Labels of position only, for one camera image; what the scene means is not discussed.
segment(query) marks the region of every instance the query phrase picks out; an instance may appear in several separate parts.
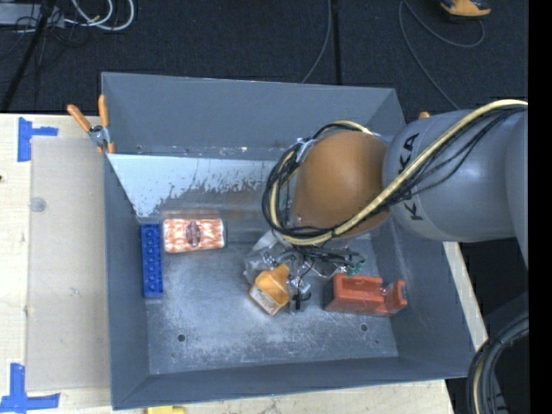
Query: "blue lego brick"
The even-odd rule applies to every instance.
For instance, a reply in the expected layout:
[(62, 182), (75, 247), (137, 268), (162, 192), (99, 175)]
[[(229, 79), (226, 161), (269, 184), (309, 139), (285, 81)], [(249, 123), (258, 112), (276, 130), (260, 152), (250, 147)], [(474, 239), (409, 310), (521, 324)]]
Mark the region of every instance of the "blue lego brick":
[(0, 412), (26, 414), (28, 410), (48, 410), (57, 408), (60, 394), (28, 397), (25, 392), (25, 367), (19, 363), (10, 365), (9, 395), (0, 399)]
[(141, 264), (144, 280), (144, 298), (163, 296), (163, 265), (159, 224), (141, 226)]
[(41, 127), (33, 128), (33, 123), (22, 116), (19, 117), (19, 131), (17, 136), (17, 161), (29, 161), (31, 159), (31, 138), (35, 135), (57, 136), (57, 128)]

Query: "bin floor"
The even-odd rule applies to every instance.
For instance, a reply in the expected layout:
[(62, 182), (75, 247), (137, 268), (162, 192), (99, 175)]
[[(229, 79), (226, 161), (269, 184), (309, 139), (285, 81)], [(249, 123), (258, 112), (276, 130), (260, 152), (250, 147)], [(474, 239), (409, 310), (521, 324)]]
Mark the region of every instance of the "bin floor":
[[(377, 275), (371, 242), (359, 243), (368, 260), (362, 273)], [(305, 276), (312, 290), (305, 311), (266, 314), (242, 274), (252, 246), (165, 255), (165, 296), (147, 304), (151, 374), (397, 355), (388, 318), (325, 311), (328, 279), (313, 272)]]

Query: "wrapped food package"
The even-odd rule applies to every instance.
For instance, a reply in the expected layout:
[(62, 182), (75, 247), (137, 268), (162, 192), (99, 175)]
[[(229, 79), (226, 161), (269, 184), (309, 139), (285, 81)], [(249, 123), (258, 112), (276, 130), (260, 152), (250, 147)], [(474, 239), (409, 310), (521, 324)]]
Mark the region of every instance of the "wrapped food package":
[(166, 219), (163, 222), (163, 241), (167, 253), (223, 248), (223, 221), (221, 219)]

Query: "gray bin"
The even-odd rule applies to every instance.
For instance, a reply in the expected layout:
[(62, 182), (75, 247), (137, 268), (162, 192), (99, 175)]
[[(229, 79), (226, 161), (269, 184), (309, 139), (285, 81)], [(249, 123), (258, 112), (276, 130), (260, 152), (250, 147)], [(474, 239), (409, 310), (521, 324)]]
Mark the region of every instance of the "gray bin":
[[(326, 279), (316, 275), (305, 312), (270, 317), (242, 276), (243, 256), (267, 230), (266, 168), (338, 119), (397, 134), (405, 122), (393, 89), (108, 72), (102, 92), (117, 147), (104, 158), (114, 409), (466, 377), (474, 345), (443, 245), (392, 216), (354, 243), (365, 274), (406, 281), (408, 306), (391, 318), (324, 311), (315, 290)], [(202, 182), (190, 167), (205, 161)], [(260, 169), (233, 184), (241, 175), (229, 162)], [(218, 188), (205, 188), (208, 179)], [(218, 210), (227, 247), (163, 254), (164, 295), (146, 299), (140, 226), (178, 208)]]

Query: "black floor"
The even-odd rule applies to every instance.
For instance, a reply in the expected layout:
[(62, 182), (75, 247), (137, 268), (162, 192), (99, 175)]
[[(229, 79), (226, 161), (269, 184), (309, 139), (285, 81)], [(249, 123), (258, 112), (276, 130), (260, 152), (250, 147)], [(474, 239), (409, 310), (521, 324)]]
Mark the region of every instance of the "black floor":
[[(42, 0), (16, 1), (37, 3), (36, 16)], [(407, 122), (422, 110), (528, 99), (529, 0), (488, 0), (492, 12), (482, 22), (451, 22), (433, 0), (133, 1), (135, 19), (120, 32), (47, 28), (23, 70), (32, 33), (3, 27), (3, 110), (65, 113), (74, 103), (96, 115), (103, 71), (392, 87)], [(79, 2), (89, 14), (107, 10), (104, 0)], [(74, 17), (70, 0), (57, 5)], [(115, 6), (121, 23), (129, 6)], [(528, 291), (515, 240), (463, 244), (462, 251), (486, 323)], [(497, 367), (511, 413), (529, 412), (528, 370), (528, 342)], [(456, 413), (467, 412), (466, 381), (448, 387)]]

